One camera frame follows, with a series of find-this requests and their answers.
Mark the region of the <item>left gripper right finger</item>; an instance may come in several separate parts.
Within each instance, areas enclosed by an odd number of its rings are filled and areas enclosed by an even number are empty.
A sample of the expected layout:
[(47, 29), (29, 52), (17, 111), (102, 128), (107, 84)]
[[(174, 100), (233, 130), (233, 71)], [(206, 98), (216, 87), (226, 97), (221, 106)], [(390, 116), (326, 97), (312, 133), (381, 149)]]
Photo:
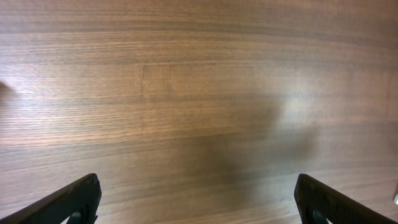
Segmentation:
[(307, 174), (299, 174), (294, 199), (302, 224), (397, 224)]

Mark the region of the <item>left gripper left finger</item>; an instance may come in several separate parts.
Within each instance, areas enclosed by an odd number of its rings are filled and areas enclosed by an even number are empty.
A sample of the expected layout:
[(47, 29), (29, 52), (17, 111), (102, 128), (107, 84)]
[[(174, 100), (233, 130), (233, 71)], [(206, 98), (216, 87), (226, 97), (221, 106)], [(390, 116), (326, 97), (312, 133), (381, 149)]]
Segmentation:
[(88, 174), (3, 219), (1, 224), (94, 224), (101, 200), (98, 176)]

